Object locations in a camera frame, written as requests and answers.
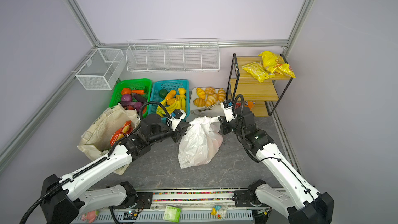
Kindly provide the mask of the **white plastic grocery bag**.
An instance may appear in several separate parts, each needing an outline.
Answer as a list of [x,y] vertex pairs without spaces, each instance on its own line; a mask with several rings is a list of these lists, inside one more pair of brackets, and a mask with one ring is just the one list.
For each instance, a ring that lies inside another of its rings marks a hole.
[[223,136],[219,132],[218,117],[199,117],[192,120],[179,144],[180,168],[210,163],[223,142]]

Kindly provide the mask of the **red snack bag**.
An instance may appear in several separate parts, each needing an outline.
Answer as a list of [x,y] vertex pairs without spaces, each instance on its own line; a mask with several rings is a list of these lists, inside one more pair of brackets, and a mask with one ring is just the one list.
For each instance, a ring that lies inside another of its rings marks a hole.
[[110,140],[110,145],[114,146],[114,144],[125,137],[127,134],[130,134],[134,130],[134,125],[132,124],[132,121],[126,121],[125,124],[118,130],[116,131],[111,140]]

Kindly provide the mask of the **cream canvas tote bag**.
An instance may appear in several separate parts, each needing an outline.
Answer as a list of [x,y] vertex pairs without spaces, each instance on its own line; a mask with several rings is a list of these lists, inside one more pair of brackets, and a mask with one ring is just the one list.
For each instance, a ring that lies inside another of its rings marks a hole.
[[81,136],[77,148],[94,161],[107,154],[113,134],[127,121],[136,127],[140,118],[136,110],[125,110],[121,105],[107,108]]

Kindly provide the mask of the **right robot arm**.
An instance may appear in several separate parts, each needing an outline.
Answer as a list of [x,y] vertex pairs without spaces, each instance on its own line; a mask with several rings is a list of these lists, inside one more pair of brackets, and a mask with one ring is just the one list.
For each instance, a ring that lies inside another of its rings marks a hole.
[[285,190],[281,193],[263,180],[248,187],[256,205],[268,205],[282,214],[291,224],[330,224],[334,200],[327,193],[320,193],[289,163],[273,139],[257,128],[253,112],[237,101],[222,102],[224,115],[219,117],[222,134],[234,133],[246,154],[255,162],[264,164]]

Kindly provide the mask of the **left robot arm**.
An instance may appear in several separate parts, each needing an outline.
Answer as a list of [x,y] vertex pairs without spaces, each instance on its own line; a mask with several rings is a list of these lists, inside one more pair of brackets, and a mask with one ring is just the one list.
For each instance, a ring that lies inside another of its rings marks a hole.
[[140,116],[140,123],[121,139],[115,141],[108,153],[85,167],[62,177],[51,175],[42,185],[40,198],[25,212],[20,223],[25,224],[40,207],[47,223],[70,224],[79,215],[109,206],[134,206],[137,193],[128,182],[100,190],[91,186],[120,167],[129,165],[150,151],[151,146],[167,138],[177,142],[185,134],[188,125],[183,122],[184,110],[169,112],[163,104],[156,102],[166,114],[166,123],[158,114]]

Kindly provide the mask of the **black wooden shelf rack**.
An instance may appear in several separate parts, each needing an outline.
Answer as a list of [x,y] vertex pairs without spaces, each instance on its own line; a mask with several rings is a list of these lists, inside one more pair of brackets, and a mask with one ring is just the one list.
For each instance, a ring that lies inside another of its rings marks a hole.
[[[255,102],[252,112],[258,117],[270,117],[276,112],[276,108],[286,93],[293,78],[277,74],[274,78],[258,82],[247,71],[241,68],[242,65],[260,62],[260,57],[238,57],[233,55],[227,85],[227,97],[234,99],[237,95],[244,96],[246,101]],[[276,81],[287,81],[282,93],[275,89]]]

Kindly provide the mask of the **white bread tray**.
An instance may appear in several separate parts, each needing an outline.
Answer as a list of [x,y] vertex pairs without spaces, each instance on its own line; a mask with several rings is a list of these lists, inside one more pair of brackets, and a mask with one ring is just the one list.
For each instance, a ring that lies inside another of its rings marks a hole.
[[210,107],[197,107],[194,104],[194,100],[198,99],[197,95],[197,87],[193,88],[190,94],[190,103],[189,103],[189,115],[186,118],[186,122],[191,122],[192,120],[198,117],[219,117],[224,116],[224,112],[221,108],[221,103],[218,101],[216,104]]

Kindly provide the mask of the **yellow lemon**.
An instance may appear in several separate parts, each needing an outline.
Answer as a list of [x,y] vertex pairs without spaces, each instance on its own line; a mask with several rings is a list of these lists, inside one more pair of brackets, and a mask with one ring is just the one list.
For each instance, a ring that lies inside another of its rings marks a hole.
[[179,92],[179,94],[186,94],[186,89],[185,88],[179,88],[178,92]]

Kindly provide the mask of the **croissant far left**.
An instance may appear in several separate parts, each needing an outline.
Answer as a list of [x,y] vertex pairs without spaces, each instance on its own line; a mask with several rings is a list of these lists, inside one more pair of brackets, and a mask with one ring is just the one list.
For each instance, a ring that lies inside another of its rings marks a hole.
[[196,92],[197,92],[198,98],[203,99],[203,100],[206,99],[206,93],[202,88],[197,87]]

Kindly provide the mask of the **orange carrot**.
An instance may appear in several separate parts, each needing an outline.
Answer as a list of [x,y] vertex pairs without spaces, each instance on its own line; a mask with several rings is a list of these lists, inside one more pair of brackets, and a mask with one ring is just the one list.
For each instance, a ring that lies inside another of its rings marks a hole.
[[139,94],[139,95],[144,95],[145,90],[132,90],[131,93]]

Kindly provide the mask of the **yellow chip bag left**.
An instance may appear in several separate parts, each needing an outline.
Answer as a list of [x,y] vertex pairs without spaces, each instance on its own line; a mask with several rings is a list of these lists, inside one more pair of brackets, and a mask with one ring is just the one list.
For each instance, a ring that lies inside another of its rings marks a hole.
[[258,82],[263,83],[266,80],[275,77],[275,74],[268,72],[262,65],[261,62],[253,62],[249,64],[242,65],[241,68],[249,73]]

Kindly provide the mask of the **purple onion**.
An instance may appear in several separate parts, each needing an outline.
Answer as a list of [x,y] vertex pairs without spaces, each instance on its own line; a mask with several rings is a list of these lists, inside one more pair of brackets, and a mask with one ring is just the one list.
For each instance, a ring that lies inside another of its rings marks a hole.
[[121,101],[123,102],[131,102],[132,101],[132,95],[131,94],[125,94],[122,96]]

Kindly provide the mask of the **orange red tomato back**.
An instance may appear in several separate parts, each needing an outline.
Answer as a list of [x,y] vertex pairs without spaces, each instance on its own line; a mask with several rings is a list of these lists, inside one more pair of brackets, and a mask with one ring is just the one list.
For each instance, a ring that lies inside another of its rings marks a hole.
[[131,93],[132,93],[132,90],[130,88],[123,88],[121,91],[122,95],[131,94]]

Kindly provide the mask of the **yellow toy figure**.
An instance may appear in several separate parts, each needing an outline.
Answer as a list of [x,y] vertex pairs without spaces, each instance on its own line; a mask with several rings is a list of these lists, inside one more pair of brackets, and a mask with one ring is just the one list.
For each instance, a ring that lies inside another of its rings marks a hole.
[[227,210],[221,205],[214,205],[211,210],[211,216],[214,216],[217,219],[226,219]]

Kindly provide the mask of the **pink toy figure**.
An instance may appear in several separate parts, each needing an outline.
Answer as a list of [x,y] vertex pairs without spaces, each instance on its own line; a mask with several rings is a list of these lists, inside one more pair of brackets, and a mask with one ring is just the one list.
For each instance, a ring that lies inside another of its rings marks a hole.
[[83,215],[81,216],[81,221],[82,221],[82,222],[87,222],[87,223],[91,224],[91,223],[93,223],[93,222],[96,220],[96,218],[98,217],[98,215],[99,215],[99,211],[98,211],[98,210],[96,210],[96,211],[90,211],[90,212],[88,212],[88,213],[86,213],[86,214],[83,214]]

